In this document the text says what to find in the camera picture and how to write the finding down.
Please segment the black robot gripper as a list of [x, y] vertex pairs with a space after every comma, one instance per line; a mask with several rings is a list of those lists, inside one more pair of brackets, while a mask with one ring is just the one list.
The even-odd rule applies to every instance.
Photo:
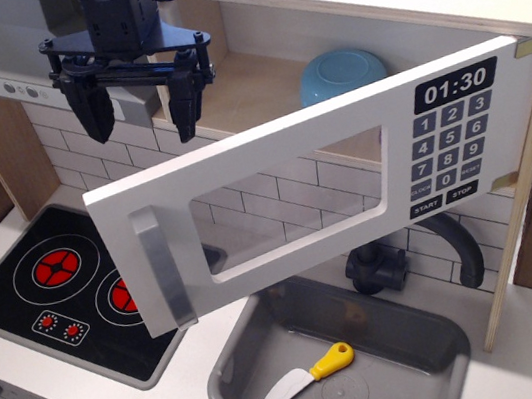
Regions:
[[211, 35], [168, 25], [161, 2], [174, 0], [78, 0], [86, 29], [46, 39], [49, 78], [62, 91], [91, 139], [107, 142], [114, 106], [105, 87], [165, 85], [169, 108], [182, 143], [196, 134], [203, 79], [215, 75], [209, 60]]

